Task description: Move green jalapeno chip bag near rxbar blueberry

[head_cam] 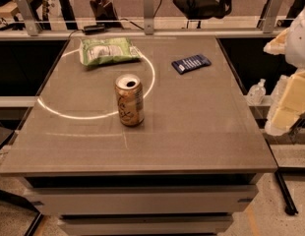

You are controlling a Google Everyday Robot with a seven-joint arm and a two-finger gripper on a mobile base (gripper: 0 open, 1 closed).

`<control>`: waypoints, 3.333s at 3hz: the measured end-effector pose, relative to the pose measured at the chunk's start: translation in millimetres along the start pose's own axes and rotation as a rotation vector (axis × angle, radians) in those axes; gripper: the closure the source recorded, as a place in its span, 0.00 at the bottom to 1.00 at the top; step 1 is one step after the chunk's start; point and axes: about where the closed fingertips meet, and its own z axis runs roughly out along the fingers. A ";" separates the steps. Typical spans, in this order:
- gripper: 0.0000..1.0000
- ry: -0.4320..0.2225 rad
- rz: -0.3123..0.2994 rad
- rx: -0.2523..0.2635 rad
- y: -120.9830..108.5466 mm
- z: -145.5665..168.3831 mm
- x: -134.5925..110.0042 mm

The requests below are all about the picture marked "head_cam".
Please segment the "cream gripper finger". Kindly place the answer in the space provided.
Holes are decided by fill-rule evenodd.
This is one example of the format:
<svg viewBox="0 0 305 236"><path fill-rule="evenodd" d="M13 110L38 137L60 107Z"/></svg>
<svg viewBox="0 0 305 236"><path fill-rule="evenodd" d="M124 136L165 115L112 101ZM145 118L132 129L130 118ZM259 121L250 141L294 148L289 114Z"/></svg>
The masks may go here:
<svg viewBox="0 0 305 236"><path fill-rule="evenodd" d="M265 45L264 51L272 55L284 54L287 35L288 29L283 30L277 37Z"/></svg>
<svg viewBox="0 0 305 236"><path fill-rule="evenodd" d="M271 100L265 131L271 136L281 136L305 113L305 70L298 69L289 77L281 76Z"/></svg>

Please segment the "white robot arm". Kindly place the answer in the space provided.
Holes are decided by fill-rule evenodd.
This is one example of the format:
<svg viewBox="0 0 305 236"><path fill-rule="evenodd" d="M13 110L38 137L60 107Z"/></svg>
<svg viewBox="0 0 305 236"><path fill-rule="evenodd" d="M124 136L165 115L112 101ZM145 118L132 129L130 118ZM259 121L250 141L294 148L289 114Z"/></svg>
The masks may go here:
<svg viewBox="0 0 305 236"><path fill-rule="evenodd" d="M285 61L297 68L291 76L281 76L271 93L272 104L265 131L272 136L281 136L305 113L305 7L288 29L264 47L264 51L283 54Z"/></svg>

